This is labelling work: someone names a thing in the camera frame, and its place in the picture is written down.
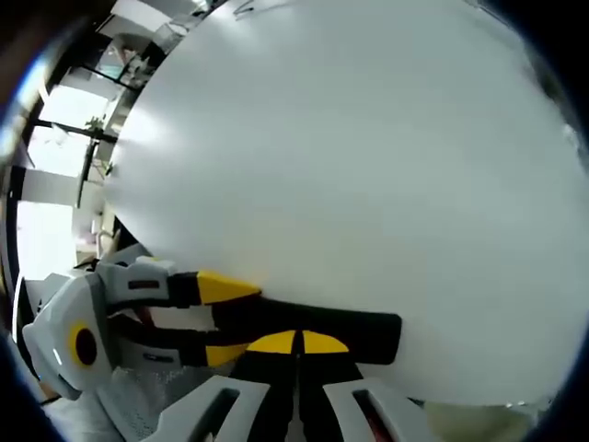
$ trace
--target yellow stripe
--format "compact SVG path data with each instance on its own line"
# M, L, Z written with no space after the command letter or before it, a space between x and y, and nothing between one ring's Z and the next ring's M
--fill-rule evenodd
M225 302L237 297L257 295L261 290L255 285L227 278L215 272L197 272L196 279L203 304Z
M327 334L315 333L314 331L303 331L303 340L305 342L305 354L325 354L325 353L348 353L348 347Z
M246 343L240 343L238 345L227 345L227 346L216 346L207 345L206 350L206 363L208 366L221 366L235 358L243 355L246 352L248 345Z
M249 352L280 353L289 355L293 351L293 340L295 331L283 331L281 333L269 334L259 338L248 347Z
M72 356L72 359L74 359L74 362L76 362L79 366L83 368L90 368L92 364L84 364L80 357L77 355L77 350L75 349L75 338L77 338L77 334L80 333L80 331L82 331L83 329L90 328L81 320L79 320L78 322L74 322L74 325L70 327L70 332L67 335L67 349L70 351L70 355Z

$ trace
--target window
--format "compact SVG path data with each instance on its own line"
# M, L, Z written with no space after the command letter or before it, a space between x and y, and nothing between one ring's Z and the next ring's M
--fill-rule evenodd
M42 280L76 265L73 207L18 202L18 266L25 279Z

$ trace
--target wall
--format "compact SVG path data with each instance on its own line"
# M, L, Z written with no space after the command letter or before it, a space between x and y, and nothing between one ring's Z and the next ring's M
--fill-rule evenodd
M153 32L149 29L144 28L136 23L133 23L127 18L113 17L104 27L100 30L101 34L114 37L117 34L128 33L143 35L144 37L150 38L153 36Z
M190 14L196 9L196 4L191 0L144 0L144 3L171 17Z

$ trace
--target white curved surface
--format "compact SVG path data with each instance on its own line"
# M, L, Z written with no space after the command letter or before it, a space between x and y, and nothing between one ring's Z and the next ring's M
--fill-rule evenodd
M131 111L121 221L182 269L397 312L397 362L364 372L411 397L554 392L589 307L589 182L514 35L461 2L240 3Z

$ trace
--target black slot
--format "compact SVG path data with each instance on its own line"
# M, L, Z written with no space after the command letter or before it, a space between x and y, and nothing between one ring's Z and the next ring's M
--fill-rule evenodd
M129 290L136 290L138 288L159 288L158 281L129 281Z
M366 421L368 421L368 424L370 425L370 428L375 435L375 441L396 442L396 438L394 438L388 432L387 426L381 419L380 414L378 414L375 406L372 404L372 401L370 400L370 393L367 390L355 391L353 398L356 399L356 402L358 402L360 410L362 410Z
M221 390L211 406L204 412L204 416L191 435L190 442L203 442L209 435L216 437L231 407L236 403L237 397L239 397L237 390Z

